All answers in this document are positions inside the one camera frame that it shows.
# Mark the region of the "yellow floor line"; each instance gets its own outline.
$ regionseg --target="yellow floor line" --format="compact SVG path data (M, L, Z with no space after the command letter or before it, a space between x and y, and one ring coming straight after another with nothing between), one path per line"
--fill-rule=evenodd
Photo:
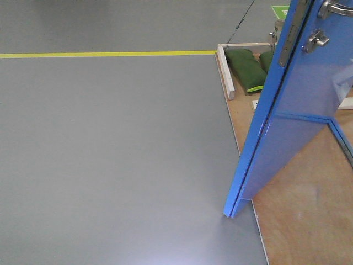
M137 52L54 52L45 54L0 54L5 58L44 58L44 57L131 57L131 56L180 56L212 55L216 51L137 51Z

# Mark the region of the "green bag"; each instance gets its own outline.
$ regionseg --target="green bag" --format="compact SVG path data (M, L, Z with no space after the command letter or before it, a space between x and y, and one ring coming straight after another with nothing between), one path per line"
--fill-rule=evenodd
M246 92L260 91L264 87L266 73L250 50L226 50L226 59L233 74L239 78Z
M271 51L267 51L267 52L264 52L263 54L260 54L260 62L266 73L269 72L273 57L274 55L272 54Z

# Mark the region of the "wooden platform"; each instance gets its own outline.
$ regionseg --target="wooden platform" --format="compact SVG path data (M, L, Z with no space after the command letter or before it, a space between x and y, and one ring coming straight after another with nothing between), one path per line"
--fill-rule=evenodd
M236 89L227 102L240 151L258 98ZM336 118L353 142L353 110L340 110ZM353 169L328 127L253 203L271 265L353 264Z

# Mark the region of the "metal door handle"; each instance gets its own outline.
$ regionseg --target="metal door handle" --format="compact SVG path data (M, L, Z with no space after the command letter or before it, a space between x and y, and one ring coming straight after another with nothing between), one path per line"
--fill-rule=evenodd
M330 13L353 18L353 8L336 3L335 0L325 0L320 8L318 17L326 19Z

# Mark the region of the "black wire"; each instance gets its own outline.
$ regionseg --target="black wire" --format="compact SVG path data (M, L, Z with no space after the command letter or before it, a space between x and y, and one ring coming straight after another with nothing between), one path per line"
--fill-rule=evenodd
M243 15L243 18L240 20L239 24L236 26L233 34L231 35L231 37L229 38L229 40L227 41L227 44L229 44L232 40L232 38L234 37L234 35L236 34L237 30L240 28L240 25L244 22L245 17L247 16L250 8L253 6L253 4L255 3L255 0L252 1L252 3L250 4L250 6L248 7L247 11L245 12L245 14Z

